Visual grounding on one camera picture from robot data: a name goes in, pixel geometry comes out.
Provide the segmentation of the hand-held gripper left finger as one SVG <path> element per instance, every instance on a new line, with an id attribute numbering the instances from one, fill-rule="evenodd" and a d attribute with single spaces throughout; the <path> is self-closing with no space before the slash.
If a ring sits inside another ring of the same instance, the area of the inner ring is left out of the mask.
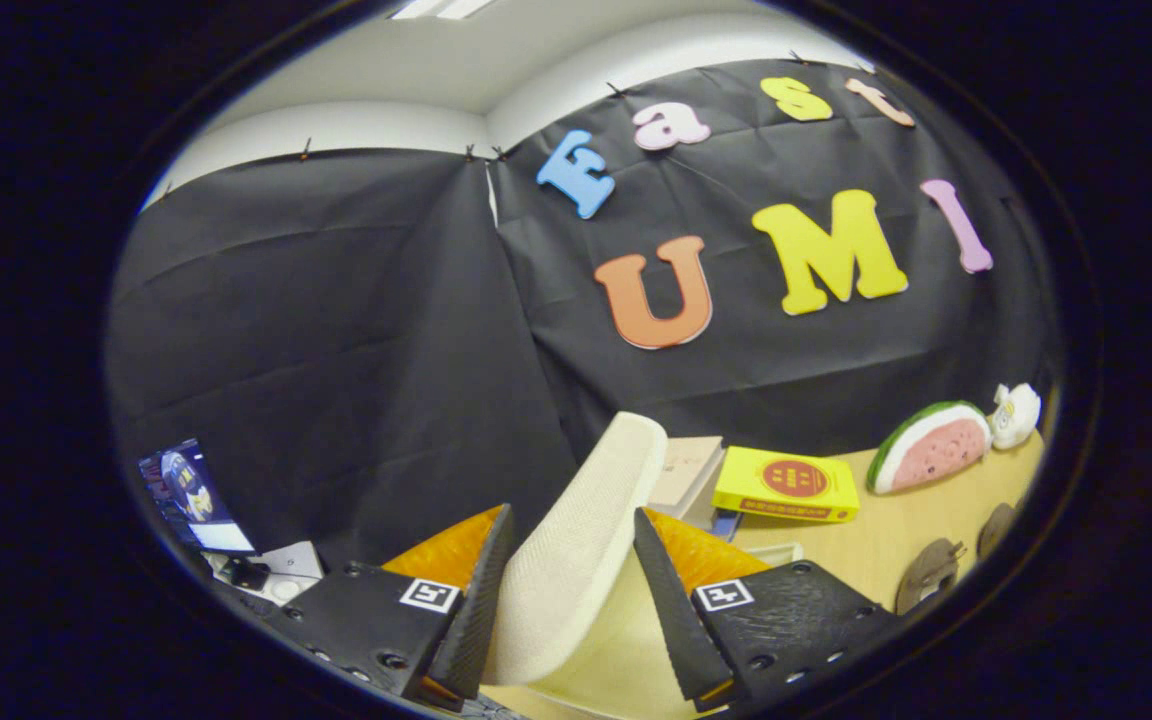
<path id="1" fill-rule="evenodd" d="M 372 691 L 458 712 L 479 694 L 513 548 L 500 503 L 384 564 L 348 562 L 266 624 Z"/>

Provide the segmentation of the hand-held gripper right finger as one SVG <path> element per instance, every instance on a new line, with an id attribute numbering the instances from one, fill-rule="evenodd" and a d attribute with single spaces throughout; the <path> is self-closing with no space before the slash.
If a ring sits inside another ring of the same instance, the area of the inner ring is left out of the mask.
<path id="1" fill-rule="evenodd" d="M 812 561 L 771 566 L 647 507 L 634 528 L 672 669 L 700 711 L 795 702 L 901 623 Z"/>

